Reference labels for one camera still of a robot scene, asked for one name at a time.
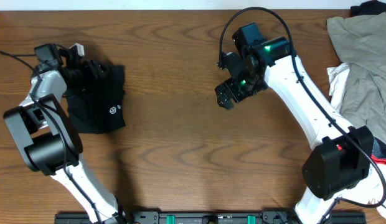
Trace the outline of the black t-shirt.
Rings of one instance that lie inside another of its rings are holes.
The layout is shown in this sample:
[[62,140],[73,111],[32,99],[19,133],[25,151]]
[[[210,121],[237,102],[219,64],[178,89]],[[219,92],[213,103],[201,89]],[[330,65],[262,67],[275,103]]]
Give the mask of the black t-shirt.
[[91,87],[65,92],[68,117],[78,133],[104,134],[125,126],[122,110],[125,66],[104,66],[104,80]]

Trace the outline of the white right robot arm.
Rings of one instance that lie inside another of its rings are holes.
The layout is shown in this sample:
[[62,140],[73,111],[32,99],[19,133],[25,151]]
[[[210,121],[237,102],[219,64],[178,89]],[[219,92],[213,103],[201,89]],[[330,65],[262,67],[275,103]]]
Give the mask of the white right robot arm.
[[355,128],[334,110],[291,54],[285,37],[233,36],[237,52],[222,53],[231,77],[215,88],[219,106],[234,104],[271,88],[297,120],[312,150],[303,165],[307,186],[294,208],[296,223],[323,223],[339,200],[363,203],[369,180],[377,175],[369,161],[373,135]]

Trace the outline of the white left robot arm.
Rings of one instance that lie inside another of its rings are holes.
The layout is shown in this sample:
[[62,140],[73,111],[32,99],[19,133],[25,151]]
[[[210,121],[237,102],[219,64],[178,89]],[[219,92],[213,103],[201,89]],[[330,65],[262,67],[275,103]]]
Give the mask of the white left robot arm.
[[43,44],[34,48],[31,89],[19,106],[3,114],[26,166],[62,184],[84,208],[60,212],[55,223],[126,223],[117,198],[95,177],[83,158],[83,145],[60,102],[68,88],[100,80],[106,71],[84,61],[84,47]]

